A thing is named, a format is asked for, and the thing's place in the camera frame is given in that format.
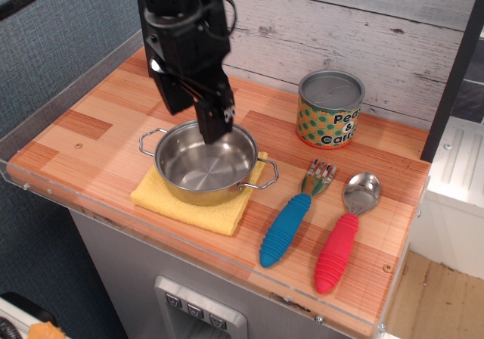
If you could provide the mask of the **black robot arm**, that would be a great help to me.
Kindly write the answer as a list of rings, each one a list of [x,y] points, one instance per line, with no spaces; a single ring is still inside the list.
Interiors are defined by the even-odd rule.
[[[232,130],[234,95],[222,62],[230,52],[232,0],[138,0],[150,77],[168,111],[194,107],[203,140]]]

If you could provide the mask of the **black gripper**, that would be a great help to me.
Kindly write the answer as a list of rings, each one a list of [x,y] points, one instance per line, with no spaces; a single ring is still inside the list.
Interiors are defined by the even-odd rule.
[[[203,141],[211,145],[232,130],[233,95],[222,61],[230,51],[223,0],[195,0],[173,16],[144,10],[152,29],[147,39],[155,84],[175,115],[195,103]]]

